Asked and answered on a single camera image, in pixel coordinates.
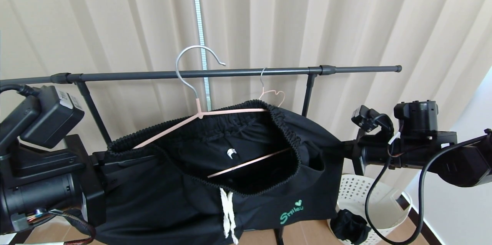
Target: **white plastic basket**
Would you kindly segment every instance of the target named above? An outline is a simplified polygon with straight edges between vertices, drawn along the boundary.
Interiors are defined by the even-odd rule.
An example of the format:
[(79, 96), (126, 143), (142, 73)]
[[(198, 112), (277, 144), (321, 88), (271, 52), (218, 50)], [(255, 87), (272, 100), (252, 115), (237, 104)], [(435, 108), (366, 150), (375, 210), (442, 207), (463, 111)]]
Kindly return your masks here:
[[(342, 175), (339, 190), (339, 199), (337, 203), (338, 210), (349, 210), (350, 212), (360, 215), (367, 220), (364, 211), (366, 205), (366, 196), (374, 179), (360, 175)], [(397, 199), (402, 194), (410, 206), (402, 210)], [(369, 199), (369, 217), (376, 229), (384, 236), (388, 236), (396, 227), (404, 222), (411, 210), (412, 199), (401, 190), (394, 189), (382, 182), (378, 182), (376, 188), (372, 191)], [(349, 240), (340, 240), (346, 245), (351, 245)], [(381, 241), (381, 238), (371, 229), (367, 240), (362, 245), (375, 245)]]

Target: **drawstring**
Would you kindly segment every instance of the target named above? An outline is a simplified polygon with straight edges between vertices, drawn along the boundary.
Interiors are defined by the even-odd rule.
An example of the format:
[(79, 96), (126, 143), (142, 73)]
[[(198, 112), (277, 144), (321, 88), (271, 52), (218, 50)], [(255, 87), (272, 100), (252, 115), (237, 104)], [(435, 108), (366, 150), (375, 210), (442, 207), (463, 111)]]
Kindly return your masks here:
[(220, 199), (222, 200), (222, 209), (224, 211), (224, 235), (225, 238), (229, 237), (229, 231), (231, 232), (232, 241), (234, 244), (238, 244), (239, 240), (234, 234), (236, 228), (236, 222), (234, 220), (234, 206), (232, 205), (232, 192), (225, 193), (224, 189), (220, 188)]

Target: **light blue strip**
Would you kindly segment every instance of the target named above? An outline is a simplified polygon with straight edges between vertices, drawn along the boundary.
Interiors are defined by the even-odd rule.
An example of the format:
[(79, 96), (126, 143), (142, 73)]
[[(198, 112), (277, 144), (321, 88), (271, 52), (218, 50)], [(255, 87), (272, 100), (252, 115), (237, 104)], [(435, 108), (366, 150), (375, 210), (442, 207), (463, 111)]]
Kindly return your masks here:
[[(203, 25), (202, 25), (202, 10), (200, 8), (200, 0), (195, 0), (195, 10), (196, 10), (196, 21), (198, 24), (198, 37), (200, 38), (200, 45), (205, 46), (205, 38), (203, 36)], [(205, 49), (202, 50), (202, 70), (207, 70), (207, 54)], [(209, 77), (203, 77), (203, 82), (205, 85), (205, 96), (207, 98), (207, 111), (211, 111), (212, 102), (210, 98), (210, 85)]]

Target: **hanger hook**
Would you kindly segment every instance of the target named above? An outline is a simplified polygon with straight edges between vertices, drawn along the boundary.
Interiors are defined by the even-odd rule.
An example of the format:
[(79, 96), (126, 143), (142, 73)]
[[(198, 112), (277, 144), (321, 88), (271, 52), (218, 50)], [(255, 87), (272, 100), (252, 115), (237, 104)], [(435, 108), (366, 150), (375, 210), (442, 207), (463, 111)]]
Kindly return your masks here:
[(183, 49), (183, 51), (181, 51), (181, 53), (176, 58), (176, 74), (177, 74), (178, 78), (181, 80), (181, 82), (183, 82), (183, 84), (186, 84), (187, 86), (190, 87), (190, 89), (193, 89), (193, 91), (195, 92), (195, 98), (198, 99), (198, 92), (196, 92), (196, 89), (191, 84), (188, 84), (188, 82), (185, 81), (183, 79), (183, 77), (181, 77), (181, 73), (180, 73), (179, 68), (178, 68), (178, 64), (180, 62), (181, 56), (183, 56), (183, 54), (186, 51), (188, 51), (188, 50), (190, 50), (192, 48), (202, 48), (202, 49), (205, 49), (205, 50), (209, 51), (210, 53), (212, 53), (212, 55), (214, 55), (214, 58), (217, 60), (217, 63), (219, 63), (220, 65), (224, 65), (224, 66), (225, 66), (225, 63), (219, 61), (217, 54), (215, 54), (215, 52), (212, 49), (210, 49), (210, 48), (208, 48), (206, 46), (203, 46), (203, 45), (192, 45), (192, 46), (188, 46), (185, 49)]
[(264, 88), (265, 87), (265, 84), (263, 84), (263, 72), (266, 70), (267, 68), (263, 68), (263, 70), (261, 71), (260, 73), (260, 82), (261, 82), (261, 87)]

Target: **curtain fold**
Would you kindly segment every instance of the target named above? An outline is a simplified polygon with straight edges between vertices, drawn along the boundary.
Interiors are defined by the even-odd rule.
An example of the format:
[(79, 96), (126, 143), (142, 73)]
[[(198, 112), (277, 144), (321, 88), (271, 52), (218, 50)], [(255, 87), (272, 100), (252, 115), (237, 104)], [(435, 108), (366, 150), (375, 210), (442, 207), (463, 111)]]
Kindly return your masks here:
[[(308, 118), (341, 140), (355, 137), (352, 111), (392, 115), (400, 101), (436, 100), (449, 130), (492, 65), (492, 0), (200, 0), (205, 44), (227, 68), (402, 65), (400, 73), (317, 77)], [(194, 0), (0, 0), (0, 77), (174, 70), (199, 44)], [(210, 70), (223, 69), (207, 53)], [(183, 70), (201, 69), (200, 51)], [(265, 76), (300, 113), (306, 75)], [(202, 79), (190, 79), (204, 101)], [(179, 80), (88, 83), (113, 139), (195, 112)], [(261, 94), (259, 77), (211, 78), (213, 108)], [(75, 86), (60, 88), (78, 94)], [(267, 102), (281, 98), (269, 94)], [(2, 119), (21, 101), (2, 94)], [(105, 149), (90, 114), (73, 130), (89, 152)], [(347, 162), (346, 172), (352, 164)], [(380, 167), (368, 167), (375, 177)], [(406, 186), (415, 171), (389, 171)]]

